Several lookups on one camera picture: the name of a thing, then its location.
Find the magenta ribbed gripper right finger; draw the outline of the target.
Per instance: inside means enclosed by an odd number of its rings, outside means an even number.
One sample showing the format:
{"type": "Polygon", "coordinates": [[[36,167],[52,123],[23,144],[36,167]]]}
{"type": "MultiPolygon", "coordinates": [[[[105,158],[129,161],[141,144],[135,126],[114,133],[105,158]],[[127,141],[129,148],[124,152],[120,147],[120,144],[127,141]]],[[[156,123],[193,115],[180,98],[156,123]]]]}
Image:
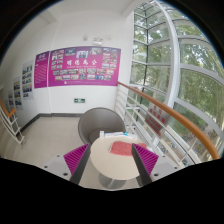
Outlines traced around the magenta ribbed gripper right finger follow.
{"type": "Polygon", "coordinates": [[[137,144],[132,144],[131,153],[139,172],[137,177],[139,185],[145,186],[150,184],[152,182],[150,175],[159,156],[137,144]]]}

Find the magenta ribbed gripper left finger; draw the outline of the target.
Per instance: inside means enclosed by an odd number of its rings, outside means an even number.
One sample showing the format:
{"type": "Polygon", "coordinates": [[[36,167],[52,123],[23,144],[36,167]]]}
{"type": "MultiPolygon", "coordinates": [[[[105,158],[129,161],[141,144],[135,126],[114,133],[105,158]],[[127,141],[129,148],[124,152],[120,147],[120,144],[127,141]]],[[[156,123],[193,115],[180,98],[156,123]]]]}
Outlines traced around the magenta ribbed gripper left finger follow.
{"type": "Polygon", "coordinates": [[[64,160],[71,172],[70,181],[74,184],[80,183],[90,156],[90,147],[91,145],[87,143],[64,155],[64,160]]]}

